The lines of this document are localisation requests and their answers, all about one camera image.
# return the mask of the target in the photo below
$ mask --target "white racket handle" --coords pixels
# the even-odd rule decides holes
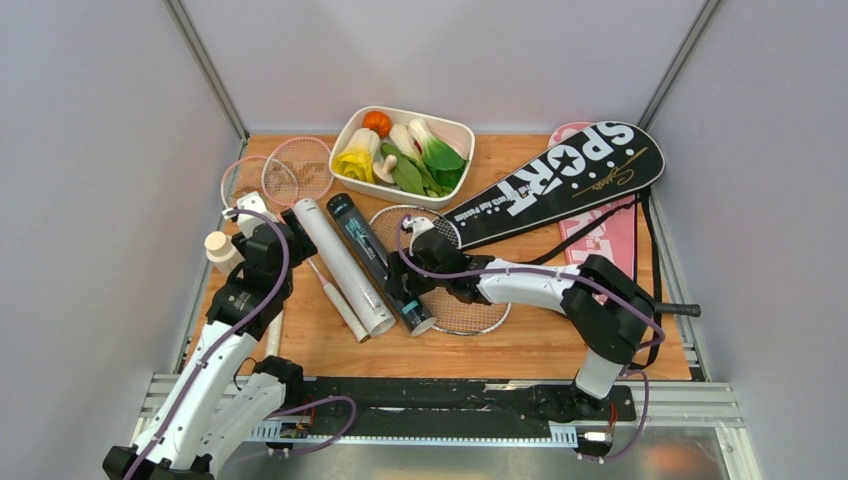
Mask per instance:
[[[356,314],[353,313],[353,310],[351,310],[347,301],[345,301],[344,297],[335,285],[329,282],[325,283],[324,293],[327,295],[327,298],[333,302],[333,305],[335,305],[336,310],[339,311],[339,315],[342,316],[347,326],[350,327],[350,331],[353,332],[353,336],[356,337],[357,342],[362,343],[371,338],[371,336],[368,335],[368,331],[362,326],[362,322],[360,322],[359,318],[356,317]]]
[[[274,317],[274,320],[271,321],[271,325],[268,325],[268,330],[265,335],[268,336],[268,339],[265,341],[265,356],[273,355],[275,357],[280,356],[280,335],[283,333],[283,314],[285,310],[280,312],[279,315]]]

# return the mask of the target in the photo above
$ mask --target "black shuttlecock tube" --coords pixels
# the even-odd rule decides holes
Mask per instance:
[[[396,298],[386,292],[386,279],[389,275],[388,252],[371,229],[371,225],[356,208],[350,195],[340,193],[333,196],[327,202],[327,212],[336,221],[342,236],[365,265],[374,284],[382,290],[383,296],[406,325],[409,333],[416,337],[429,330],[436,323],[436,318],[418,297],[404,292],[402,298]]]

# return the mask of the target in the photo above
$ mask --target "black racket handle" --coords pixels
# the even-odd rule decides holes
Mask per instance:
[[[662,314],[683,315],[685,317],[700,317],[701,306],[697,303],[657,303],[654,311]]]

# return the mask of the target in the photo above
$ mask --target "blue strip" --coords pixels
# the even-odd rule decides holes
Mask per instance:
[[[418,300],[413,300],[413,301],[407,303],[406,305],[404,305],[403,310],[401,310],[401,313],[406,315],[407,313],[409,313],[410,310],[412,310],[413,308],[415,308],[417,306],[418,306]]]

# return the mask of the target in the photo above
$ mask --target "black strap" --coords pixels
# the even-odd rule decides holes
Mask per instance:
[[[608,212],[604,213],[600,217],[589,222],[586,226],[584,226],[580,230],[574,232],[573,235],[569,235],[568,238],[563,240],[562,243],[560,243],[556,247],[552,248],[551,251],[549,251],[548,253],[542,255],[541,257],[530,260],[529,262],[523,262],[523,263],[529,263],[530,265],[542,265],[546,262],[553,260],[554,257],[556,257],[560,253],[564,252],[566,248],[572,246],[574,244],[574,242],[576,242],[577,240],[580,240],[581,238],[588,235],[592,230],[598,228],[598,226],[600,226],[602,223],[607,221],[607,219],[609,217],[615,215],[619,210],[623,210],[625,208],[630,208],[633,205],[636,205],[636,201],[637,200],[634,199],[630,203],[626,203],[624,205],[619,205],[619,206],[617,206],[613,209],[610,209]]]
[[[643,190],[639,194],[639,202],[642,204],[642,212],[645,214],[645,224],[648,226],[648,234],[651,237],[651,272],[653,277],[653,294],[654,294],[654,302],[661,303],[662,302],[662,272],[660,271],[660,253],[659,247],[657,247],[657,239],[656,233],[654,232],[654,221],[651,219],[651,189],[647,188]],[[634,272],[638,270],[638,264],[636,264],[634,268]],[[654,313],[654,322],[660,327],[662,327],[662,314]],[[657,332],[654,332],[654,336],[652,337],[654,340],[659,337]],[[638,363],[631,363],[631,369],[639,369],[644,370],[645,368],[651,366],[656,360],[657,355],[660,353],[659,344],[653,345],[651,349],[648,351],[648,361],[645,362],[644,365],[640,365]]]

